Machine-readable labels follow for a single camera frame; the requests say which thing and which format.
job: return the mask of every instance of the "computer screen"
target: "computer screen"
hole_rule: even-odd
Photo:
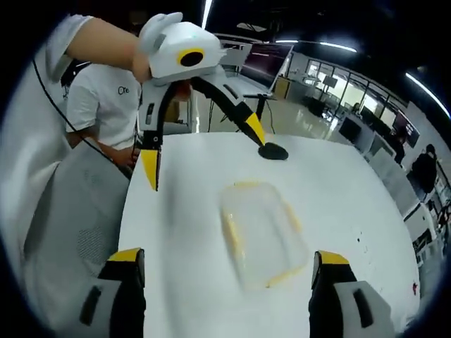
[[[253,44],[240,73],[272,90],[291,50],[284,44]]]
[[[382,137],[388,137],[391,133],[390,127],[388,127],[380,118],[373,114],[367,107],[363,107],[360,112],[362,120],[367,124],[372,130],[377,132]]]
[[[361,130],[362,129],[358,124],[356,124],[353,120],[346,118],[343,121],[343,124],[341,125],[338,132],[348,140],[350,140],[352,143],[355,143]]]
[[[326,76],[323,80],[323,84],[325,86],[329,86],[330,88],[335,88],[335,86],[337,84],[337,79],[335,79],[334,77],[331,77],[331,76]]]
[[[416,142],[418,141],[418,138],[420,137],[420,134],[414,127],[414,125],[411,124],[410,121],[404,116],[404,114],[398,113],[396,115],[395,121],[393,122],[393,129],[399,130],[402,127],[406,128],[407,134],[409,135],[407,137],[408,145],[414,148]]]

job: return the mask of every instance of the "person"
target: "person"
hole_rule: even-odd
[[[360,111],[360,103],[356,102],[351,109],[351,113],[357,114]]]
[[[81,70],[68,94],[69,144],[91,137],[117,165],[133,169],[140,152],[134,145],[140,96],[141,85],[129,70],[99,64]]]
[[[6,107],[0,134],[0,235],[12,280],[32,309],[39,308],[39,299],[27,292],[32,286],[23,270],[25,240],[47,184],[70,151],[55,108],[62,97],[59,80],[78,59],[128,70],[145,82],[152,75],[138,42],[101,19],[68,16],[29,60]]]
[[[394,134],[390,134],[387,136],[387,143],[393,148],[395,151],[395,162],[401,165],[402,159],[405,157],[404,151],[404,143],[407,141],[407,129],[405,127],[401,127],[396,130]]]
[[[426,152],[418,156],[412,164],[407,178],[419,200],[424,201],[426,195],[432,192],[437,178],[437,155],[434,145],[427,145]]]

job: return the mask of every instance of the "white t-shirt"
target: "white t-shirt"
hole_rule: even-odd
[[[129,70],[92,64],[73,80],[66,115],[76,130],[95,126],[101,143],[124,149],[133,145],[140,95]]]
[[[89,19],[66,18],[35,55],[39,75],[56,103],[63,95],[58,81],[71,62],[66,49]],[[21,284],[23,245],[37,203],[69,149],[64,121],[45,96],[31,63],[6,109],[0,134],[0,234]]]

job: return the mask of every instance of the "ceiling light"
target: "ceiling light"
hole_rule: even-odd
[[[437,97],[436,97],[429,89],[427,89],[427,88],[424,86],[424,84],[422,84],[420,81],[418,81],[415,77],[411,76],[409,73],[406,73],[406,76],[407,76],[407,78],[408,78],[409,80],[413,81],[414,84],[416,84],[418,87],[422,88],[422,89],[427,93],[427,95],[429,95],[429,96],[432,98],[432,100],[434,100],[434,101],[439,105],[439,107],[442,108],[442,110],[445,112],[445,114],[446,114],[449,118],[451,118],[451,115],[450,115],[450,113],[446,110],[445,105],[443,105],[443,104],[440,102],[440,100],[437,99]]]
[[[202,17],[202,28],[206,27],[206,19],[209,18],[211,3],[213,0],[205,0],[204,16]]]
[[[297,40],[276,40],[278,44],[296,44]]]
[[[339,44],[329,44],[328,42],[320,42],[320,44],[322,44],[323,46],[329,46],[329,47],[335,47],[335,48],[340,48],[340,49],[344,49],[346,51],[351,51],[353,53],[357,53],[357,51],[351,47],[346,47],[346,46],[340,46]]]
[[[257,25],[251,25],[250,23],[239,23],[237,25],[238,28],[241,28],[243,30],[253,30],[254,32],[263,32],[266,30],[265,27],[257,26]]]

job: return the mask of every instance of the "white table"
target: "white table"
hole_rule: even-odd
[[[139,160],[119,249],[145,250],[145,337],[309,336],[314,252],[342,254],[390,304],[397,330],[416,313],[418,269],[409,233],[382,182],[350,146],[272,136],[290,153],[268,161],[241,133],[164,138],[159,191]],[[221,231],[218,196],[237,181],[269,182],[302,224],[309,259],[277,287],[244,293]]]
[[[240,91],[241,95],[244,97],[255,97],[258,98],[259,95],[272,96],[272,92],[265,88],[262,84],[255,82],[243,75],[229,77],[229,82],[231,85]]]

